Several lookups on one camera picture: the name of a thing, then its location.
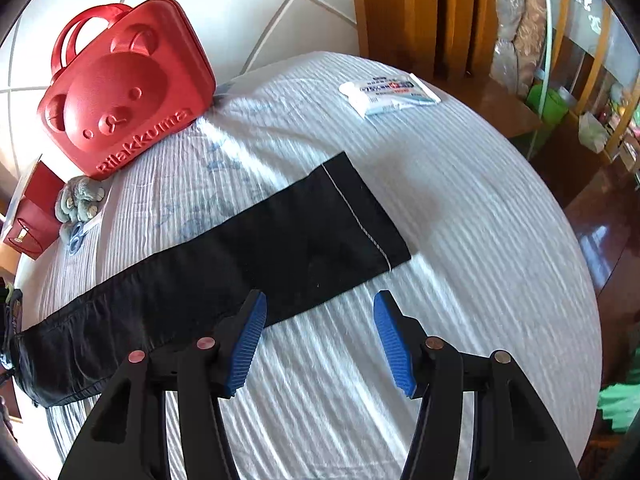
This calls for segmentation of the striped white bed sheet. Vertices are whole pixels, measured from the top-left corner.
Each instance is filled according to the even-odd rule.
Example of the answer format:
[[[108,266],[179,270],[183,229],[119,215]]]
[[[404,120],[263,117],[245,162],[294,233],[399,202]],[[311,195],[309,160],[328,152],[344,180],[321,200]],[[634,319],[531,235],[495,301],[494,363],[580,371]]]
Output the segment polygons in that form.
[[[385,289],[458,350],[509,351],[582,456],[602,344],[576,236],[461,102],[363,118],[338,90],[391,73],[311,53],[220,86],[211,110],[115,174],[77,252],[55,244],[21,274],[41,363],[84,362],[129,325],[197,333],[258,288],[272,325],[222,408],[240,476],[395,479],[419,405],[376,333]]]

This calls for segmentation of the blue handled scissors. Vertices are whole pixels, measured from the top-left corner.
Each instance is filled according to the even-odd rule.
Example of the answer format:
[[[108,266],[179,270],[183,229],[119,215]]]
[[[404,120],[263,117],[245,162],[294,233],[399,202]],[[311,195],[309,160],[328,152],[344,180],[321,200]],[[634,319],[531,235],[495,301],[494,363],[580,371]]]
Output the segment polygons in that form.
[[[70,240],[67,244],[68,253],[70,255],[77,254],[87,234],[99,224],[100,219],[98,217],[87,222],[78,222],[76,226],[73,227],[72,232],[70,232]]]

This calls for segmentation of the green plastic bag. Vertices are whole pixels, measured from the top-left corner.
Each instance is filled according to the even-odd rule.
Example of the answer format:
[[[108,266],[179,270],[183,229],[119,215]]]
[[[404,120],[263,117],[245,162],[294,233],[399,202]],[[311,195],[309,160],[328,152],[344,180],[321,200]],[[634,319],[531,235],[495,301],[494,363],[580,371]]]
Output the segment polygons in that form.
[[[626,434],[640,408],[639,384],[614,384],[604,388],[598,397],[598,409],[616,434]]]

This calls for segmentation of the grey plush toy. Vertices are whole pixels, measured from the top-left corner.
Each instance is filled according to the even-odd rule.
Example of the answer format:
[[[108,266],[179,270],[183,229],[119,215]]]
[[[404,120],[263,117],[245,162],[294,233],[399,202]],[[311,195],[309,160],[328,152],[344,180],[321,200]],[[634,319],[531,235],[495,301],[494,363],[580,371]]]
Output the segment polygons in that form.
[[[55,218],[61,223],[88,222],[96,216],[106,195],[104,186],[86,176],[73,177],[58,192]]]

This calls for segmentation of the black jeans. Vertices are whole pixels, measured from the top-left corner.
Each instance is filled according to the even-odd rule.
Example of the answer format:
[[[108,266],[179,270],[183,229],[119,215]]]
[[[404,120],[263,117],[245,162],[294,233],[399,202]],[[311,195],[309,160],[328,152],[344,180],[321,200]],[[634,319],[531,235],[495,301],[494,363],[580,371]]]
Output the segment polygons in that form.
[[[50,408],[96,396],[134,350],[189,342],[253,289],[268,324],[320,306],[410,259],[345,154],[185,243],[162,250],[15,335],[17,385]]]

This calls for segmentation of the white tissue pack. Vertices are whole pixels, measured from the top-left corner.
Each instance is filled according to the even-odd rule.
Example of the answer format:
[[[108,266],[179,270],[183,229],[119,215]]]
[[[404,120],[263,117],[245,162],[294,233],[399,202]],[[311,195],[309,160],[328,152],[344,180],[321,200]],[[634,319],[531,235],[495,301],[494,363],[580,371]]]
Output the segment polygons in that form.
[[[440,97],[413,74],[347,81],[338,91],[362,118],[440,103]]]

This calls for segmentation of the green bucket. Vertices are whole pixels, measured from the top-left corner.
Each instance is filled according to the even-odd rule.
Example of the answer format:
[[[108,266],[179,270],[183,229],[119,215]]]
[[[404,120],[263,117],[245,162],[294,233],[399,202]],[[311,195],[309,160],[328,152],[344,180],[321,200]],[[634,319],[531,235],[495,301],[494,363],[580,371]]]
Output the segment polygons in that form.
[[[534,84],[529,89],[525,100],[526,105],[536,114],[539,113],[541,90],[542,84]],[[552,131],[562,122],[567,112],[568,106],[562,96],[553,88],[549,88],[544,99],[544,108],[541,114],[542,126],[537,131],[535,148],[540,148],[548,140]]]

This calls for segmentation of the red Bemega paper bag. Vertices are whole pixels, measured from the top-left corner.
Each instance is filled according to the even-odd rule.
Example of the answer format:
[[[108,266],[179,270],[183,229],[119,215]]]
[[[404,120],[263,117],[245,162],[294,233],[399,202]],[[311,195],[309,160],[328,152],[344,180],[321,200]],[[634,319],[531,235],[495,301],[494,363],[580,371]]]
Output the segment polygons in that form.
[[[2,226],[2,243],[37,260],[58,238],[61,222],[54,208],[63,186],[64,181],[38,158],[18,180]]]

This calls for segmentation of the wooden shelf unit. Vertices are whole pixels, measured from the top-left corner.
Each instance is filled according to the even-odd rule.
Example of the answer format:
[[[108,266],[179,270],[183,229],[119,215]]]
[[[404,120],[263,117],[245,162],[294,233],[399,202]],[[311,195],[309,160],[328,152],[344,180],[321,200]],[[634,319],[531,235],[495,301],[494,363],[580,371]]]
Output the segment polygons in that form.
[[[608,0],[551,0],[553,78],[581,148],[639,174],[639,48]]]

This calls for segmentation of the red bear suitcase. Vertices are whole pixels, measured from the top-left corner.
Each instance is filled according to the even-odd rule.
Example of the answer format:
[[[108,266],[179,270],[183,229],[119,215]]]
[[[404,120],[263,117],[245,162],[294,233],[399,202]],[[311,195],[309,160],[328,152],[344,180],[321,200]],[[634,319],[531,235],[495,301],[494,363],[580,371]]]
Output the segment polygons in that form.
[[[212,105],[212,66],[176,0],[93,6],[70,20],[51,54],[38,105],[53,142],[104,180]]]

